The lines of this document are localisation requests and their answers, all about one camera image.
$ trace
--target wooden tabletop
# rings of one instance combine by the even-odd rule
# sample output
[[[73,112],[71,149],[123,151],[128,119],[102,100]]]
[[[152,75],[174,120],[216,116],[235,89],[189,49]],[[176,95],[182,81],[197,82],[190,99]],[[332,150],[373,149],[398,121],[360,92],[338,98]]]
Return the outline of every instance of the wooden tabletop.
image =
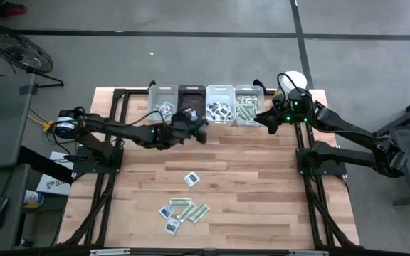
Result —
[[[107,117],[113,90],[96,88],[90,112]],[[327,104],[323,90],[311,90],[311,94]],[[265,104],[267,110],[270,97]],[[146,107],[146,95],[131,96],[126,122],[139,119]],[[274,135],[265,127],[208,127],[207,132],[205,145],[191,139],[166,151],[143,149],[125,141],[105,246],[313,248],[305,187],[296,170],[293,126],[284,124]],[[333,134],[315,131],[315,138],[336,145]],[[183,180],[190,171],[201,179],[192,188]],[[95,180],[95,174],[86,174],[72,185],[58,242],[67,240],[88,214]],[[324,186],[331,216],[358,244],[345,185],[336,177],[324,176]],[[211,210],[195,226],[185,221],[173,236],[165,233],[166,221],[158,212],[170,198],[191,198],[196,205],[205,203]],[[318,220],[325,242],[322,218]]]

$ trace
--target clear plastic bin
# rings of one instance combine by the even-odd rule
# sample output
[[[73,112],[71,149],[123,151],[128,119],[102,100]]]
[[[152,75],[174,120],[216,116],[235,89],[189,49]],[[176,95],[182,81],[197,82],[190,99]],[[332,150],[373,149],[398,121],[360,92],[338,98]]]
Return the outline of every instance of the clear plastic bin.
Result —
[[[164,116],[164,120],[167,122],[170,121],[173,114],[177,113],[178,87],[176,85],[152,85],[149,88],[147,114],[155,109],[156,104],[162,102],[169,102],[174,105],[170,110],[172,113]],[[162,122],[161,116],[157,113],[148,116],[148,120]]]
[[[223,102],[231,107],[232,118],[226,121],[216,121],[208,112],[208,106],[215,102]],[[235,88],[232,85],[209,85],[206,87],[206,119],[210,124],[230,127],[235,121]]]
[[[253,96],[257,98],[258,104],[256,108],[256,113],[250,113],[250,117],[254,118],[256,117],[256,114],[264,111],[263,103],[264,103],[265,97],[263,95],[262,87],[254,86],[254,85],[239,85],[235,87],[236,114],[238,114],[238,97],[239,96]],[[255,122],[254,120],[251,120],[251,121],[242,120],[238,118],[238,115],[236,115],[235,123],[237,126],[240,126],[240,127],[258,127],[261,125]]]

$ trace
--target scattered item on table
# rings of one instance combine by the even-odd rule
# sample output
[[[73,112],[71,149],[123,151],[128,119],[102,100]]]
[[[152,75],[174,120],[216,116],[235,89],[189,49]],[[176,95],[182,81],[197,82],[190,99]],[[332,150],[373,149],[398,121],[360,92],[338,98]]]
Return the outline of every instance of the scattered item on table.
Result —
[[[200,181],[200,178],[197,176],[195,172],[190,172],[188,175],[186,175],[184,178],[184,181],[188,184],[188,186],[191,188],[194,186],[197,182]]]
[[[178,230],[178,227],[181,225],[179,220],[175,220],[174,218],[169,218],[167,220],[167,224],[165,225],[165,232],[175,235]]]
[[[199,118],[197,117],[197,112],[195,109],[193,108],[188,108],[185,109],[184,111],[188,112],[189,114],[191,114],[191,121],[197,121]]]
[[[25,198],[23,200],[23,207],[36,209],[42,206],[43,203],[43,195],[36,191],[25,191]]]
[[[192,221],[192,223],[196,224],[197,221],[199,221],[202,217],[204,217],[205,213],[207,213],[210,210],[210,207],[208,207],[205,203],[195,212],[189,219]]]
[[[174,214],[175,209],[173,209],[169,205],[162,206],[161,210],[159,210],[159,213],[161,213],[162,217],[164,217],[166,220],[168,220],[172,214]]]
[[[258,112],[257,96],[238,96],[236,99],[236,118],[240,121],[253,121]]]
[[[213,121],[230,121],[233,119],[232,107],[222,101],[206,105],[207,118]]]
[[[190,198],[170,198],[170,206],[190,206]]]
[[[182,213],[180,213],[177,218],[178,220],[183,223],[184,220],[186,220],[195,210],[197,209],[197,206],[194,203],[191,203],[190,206],[186,207],[186,209],[184,209],[182,211]]]
[[[172,109],[174,108],[175,105],[170,102],[158,102],[154,106],[154,110],[161,112],[161,115],[164,119],[168,118],[169,115],[174,114],[172,113]]]

